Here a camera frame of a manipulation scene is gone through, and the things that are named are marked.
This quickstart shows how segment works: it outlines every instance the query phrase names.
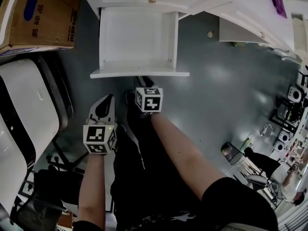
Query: chair leg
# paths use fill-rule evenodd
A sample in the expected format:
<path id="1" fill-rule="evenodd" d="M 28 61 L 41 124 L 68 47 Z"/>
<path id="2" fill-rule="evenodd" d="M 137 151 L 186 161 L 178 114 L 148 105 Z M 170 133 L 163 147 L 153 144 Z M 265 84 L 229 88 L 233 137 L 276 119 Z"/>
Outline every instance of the chair leg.
<path id="1" fill-rule="evenodd" d="M 59 167 L 60 169 L 64 169 L 64 170 L 67 170 L 67 171 L 73 171 L 72 168 L 69 165 L 66 165 L 66 164 L 58 164 L 56 162 L 51 162 L 51 161 L 49 161 L 48 164 L 53 165 L 55 167 Z"/>
<path id="2" fill-rule="evenodd" d="M 75 168 L 75 172 L 84 175 L 86 171 L 77 167 L 77 168 Z"/>
<path id="3" fill-rule="evenodd" d="M 76 169 L 76 167 L 83 161 L 85 160 L 87 157 L 89 156 L 89 153 L 86 152 L 84 153 L 80 158 L 78 158 L 75 162 L 71 163 L 72 169 Z"/>
<path id="4" fill-rule="evenodd" d="M 55 141 L 55 139 L 52 140 L 52 144 L 53 146 L 55 147 L 57 153 L 59 154 L 62 162 L 65 164 L 65 165 L 70 165 L 70 161 L 66 158 L 66 156 L 64 155 L 63 151 L 61 150 L 61 148 L 58 146 L 57 142 Z"/>

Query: black pants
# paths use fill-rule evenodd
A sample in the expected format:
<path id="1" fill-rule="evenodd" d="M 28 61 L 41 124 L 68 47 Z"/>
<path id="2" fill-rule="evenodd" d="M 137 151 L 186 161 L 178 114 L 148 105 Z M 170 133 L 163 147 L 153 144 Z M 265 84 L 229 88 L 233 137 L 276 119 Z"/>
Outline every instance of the black pants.
<path id="1" fill-rule="evenodd" d="M 252 161 L 259 169 L 265 172 L 268 178 L 271 178 L 271 175 L 280 166 L 280 163 L 278 163 L 276 160 L 263 154 L 254 153 L 249 147 L 245 149 L 244 153 L 250 161 Z"/>
<path id="2" fill-rule="evenodd" d="M 150 215 L 179 210 L 196 211 L 201 202 L 180 177 L 150 117 L 139 118 L 138 108 L 131 106 L 127 120 L 138 140 L 141 154 L 128 135 L 118 138 L 115 181 L 111 186 L 118 228 L 138 224 Z"/>

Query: office chair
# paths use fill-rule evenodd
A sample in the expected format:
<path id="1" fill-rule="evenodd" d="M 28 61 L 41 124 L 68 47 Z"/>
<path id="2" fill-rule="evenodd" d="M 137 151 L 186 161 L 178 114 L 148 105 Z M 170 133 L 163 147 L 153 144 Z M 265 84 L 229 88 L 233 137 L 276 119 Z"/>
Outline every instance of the office chair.
<path id="1" fill-rule="evenodd" d="M 24 231 L 55 231 L 65 207 L 53 172 L 40 170 L 34 174 L 34 191 L 17 210 L 18 200 L 11 212 L 11 221 Z"/>
<path id="2" fill-rule="evenodd" d="M 245 178 L 249 182 L 249 184 L 252 185 L 252 188 L 255 191 L 267 188 L 274 196 L 273 201 L 277 201 L 278 199 L 284 199 L 279 184 L 275 180 L 270 179 L 269 181 L 267 178 L 261 175 L 248 175 Z"/>
<path id="3" fill-rule="evenodd" d="M 62 164 L 59 163 L 59 158 L 58 157 L 54 157 L 55 162 L 51 161 L 52 157 L 50 155 L 48 155 L 46 157 L 47 159 L 47 163 L 50 165 L 55 166 L 56 168 L 58 168 L 58 170 L 60 171 L 60 169 L 66 170 L 68 172 L 77 172 L 80 174 L 84 174 L 85 171 L 83 169 L 78 168 L 78 165 L 89 156 L 89 153 L 86 152 L 84 153 L 80 158 L 78 158 L 75 162 L 70 162 L 67 157 L 65 156 L 65 154 L 63 153 L 63 151 L 61 150 L 61 148 L 58 146 L 57 142 L 56 142 L 56 137 L 52 140 L 52 144 L 55 147 L 57 153 L 59 154 L 61 160 L 63 161 Z"/>

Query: person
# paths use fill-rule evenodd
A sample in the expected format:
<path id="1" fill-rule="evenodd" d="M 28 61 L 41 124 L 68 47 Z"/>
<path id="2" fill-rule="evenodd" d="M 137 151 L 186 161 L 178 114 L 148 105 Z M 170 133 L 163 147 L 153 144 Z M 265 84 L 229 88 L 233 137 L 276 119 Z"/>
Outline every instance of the person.
<path id="1" fill-rule="evenodd" d="M 127 95 L 128 125 L 137 145 L 118 126 L 111 195 L 118 231 L 277 231 L 269 203 L 213 167 L 167 118 L 141 118 Z M 91 154 L 79 194 L 74 231 L 105 230 L 104 157 Z"/>
<path id="2" fill-rule="evenodd" d="M 296 191 L 295 165 L 287 171 L 278 161 L 263 154 L 253 152 L 250 147 L 244 150 L 244 155 L 264 171 L 268 178 L 273 178 L 277 181 L 286 201 L 294 203 L 295 206 L 300 205 L 304 201 L 306 189 L 303 192 Z"/>

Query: black chair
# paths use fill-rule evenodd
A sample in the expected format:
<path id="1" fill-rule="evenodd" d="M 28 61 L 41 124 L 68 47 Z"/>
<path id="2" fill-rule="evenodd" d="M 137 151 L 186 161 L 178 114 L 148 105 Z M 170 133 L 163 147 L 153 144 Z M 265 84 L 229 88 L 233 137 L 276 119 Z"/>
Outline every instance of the black chair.
<path id="1" fill-rule="evenodd" d="M 75 172 L 59 172 L 53 166 L 34 174 L 34 191 L 19 208 L 15 201 L 11 221 L 25 231 L 55 231 L 66 208 L 62 201 L 78 205 L 83 176 Z"/>
<path id="2" fill-rule="evenodd" d="M 52 140 L 52 144 L 55 147 L 57 153 L 59 154 L 61 160 L 63 161 L 62 164 L 59 163 L 59 158 L 55 157 L 54 160 L 55 162 L 51 161 L 52 157 L 51 156 L 47 156 L 47 163 L 50 165 L 53 165 L 55 167 L 58 168 L 58 170 L 60 171 L 60 169 L 66 170 L 68 172 L 77 172 L 80 174 L 84 174 L 85 171 L 83 169 L 78 168 L 78 165 L 89 156 L 89 153 L 86 152 L 84 153 L 80 158 L 78 158 L 75 162 L 70 162 L 67 157 L 65 156 L 65 154 L 63 153 L 63 151 L 61 150 L 61 148 L 58 146 L 57 142 L 56 142 L 56 138 L 54 138 Z"/>

